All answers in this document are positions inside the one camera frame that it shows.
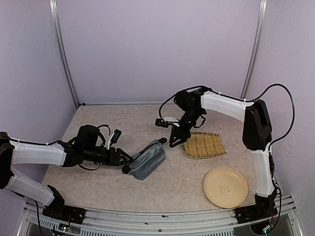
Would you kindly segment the grey zip pouch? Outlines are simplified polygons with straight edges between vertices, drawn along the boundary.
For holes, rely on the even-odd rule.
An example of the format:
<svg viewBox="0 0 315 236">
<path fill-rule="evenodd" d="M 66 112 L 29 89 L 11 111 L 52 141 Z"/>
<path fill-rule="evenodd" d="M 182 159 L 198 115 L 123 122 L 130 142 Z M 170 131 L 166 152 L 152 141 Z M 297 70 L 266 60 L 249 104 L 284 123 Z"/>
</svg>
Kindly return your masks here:
<svg viewBox="0 0 315 236">
<path fill-rule="evenodd" d="M 163 149 L 163 144 L 166 142 L 166 138 L 153 140 L 142 151 L 135 154 L 130 163 L 123 166 L 122 173 L 130 174 L 138 180 L 145 180 L 166 159 Z"/>
</svg>

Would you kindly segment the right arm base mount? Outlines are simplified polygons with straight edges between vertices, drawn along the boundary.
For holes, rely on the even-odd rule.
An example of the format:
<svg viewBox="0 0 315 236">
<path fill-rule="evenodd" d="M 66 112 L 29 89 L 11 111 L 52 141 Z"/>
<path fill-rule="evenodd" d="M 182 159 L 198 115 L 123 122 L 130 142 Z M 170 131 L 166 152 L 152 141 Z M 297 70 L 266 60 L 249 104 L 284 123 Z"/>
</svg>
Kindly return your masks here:
<svg viewBox="0 0 315 236">
<path fill-rule="evenodd" d="M 247 223 L 277 215 L 278 211 L 275 205 L 277 193 L 274 192 L 268 197 L 262 197 L 255 194 L 255 204 L 242 206 L 234 209 L 238 224 Z"/>
</svg>

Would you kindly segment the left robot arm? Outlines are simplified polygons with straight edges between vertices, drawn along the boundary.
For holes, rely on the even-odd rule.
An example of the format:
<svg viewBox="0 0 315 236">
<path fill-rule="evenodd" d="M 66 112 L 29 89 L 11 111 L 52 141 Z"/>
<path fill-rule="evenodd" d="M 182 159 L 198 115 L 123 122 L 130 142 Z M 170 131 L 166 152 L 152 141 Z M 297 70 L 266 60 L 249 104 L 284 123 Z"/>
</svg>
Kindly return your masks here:
<svg viewBox="0 0 315 236">
<path fill-rule="evenodd" d="M 121 135 L 120 130 L 104 137 L 100 127 L 83 125 L 76 137 L 68 142 L 34 143 L 0 134 L 0 187 L 31 198 L 44 206 L 59 219 L 69 214 L 61 194 L 52 186 L 44 186 L 13 167 L 20 164 L 44 164 L 75 167 L 85 161 L 105 166 L 121 166 L 133 158 L 120 148 L 114 148 Z"/>
</svg>

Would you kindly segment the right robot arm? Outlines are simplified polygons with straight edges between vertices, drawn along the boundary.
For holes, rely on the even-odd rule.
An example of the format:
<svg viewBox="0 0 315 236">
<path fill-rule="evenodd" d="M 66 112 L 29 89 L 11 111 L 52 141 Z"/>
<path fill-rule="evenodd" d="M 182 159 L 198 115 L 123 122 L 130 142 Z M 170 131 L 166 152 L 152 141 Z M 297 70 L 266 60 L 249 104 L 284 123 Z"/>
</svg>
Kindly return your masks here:
<svg viewBox="0 0 315 236">
<path fill-rule="evenodd" d="M 272 126 L 267 107 L 260 98 L 239 99 L 213 91 L 206 86 L 183 89 L 171 99 L 185 113 L 181 119 L 160 116 L 173 126 L 170 147 L 173 148 L 190 138 L 191 128 L 198 128 L 199 118 L 206 121 L 207 110 L 221 114 L 219 120 L 231 117 L 242 124 L 242 144 L 250 150 L 256 171 L 256 195 L 268 198 L 275 194 L 274 163 L 271 159 Z"/>
</svg>

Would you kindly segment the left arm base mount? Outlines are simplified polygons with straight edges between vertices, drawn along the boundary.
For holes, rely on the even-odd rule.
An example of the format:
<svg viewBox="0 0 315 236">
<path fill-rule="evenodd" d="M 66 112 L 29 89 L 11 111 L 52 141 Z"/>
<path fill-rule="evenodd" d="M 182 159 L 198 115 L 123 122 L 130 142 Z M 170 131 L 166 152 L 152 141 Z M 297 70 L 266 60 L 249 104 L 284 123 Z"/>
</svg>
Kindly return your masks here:
<svg viewBox="0 0 315 236">
<path fill-rule="evenodd" d="M 54 199 L 48 206 L 44 207 L 42 214 L 54 219 L 82 225 L 86 210 L 81 207 L 66 205 L 56 188 L 50 185 L 47 185 L 47 187 L 53 192 Z"/>
</svg>

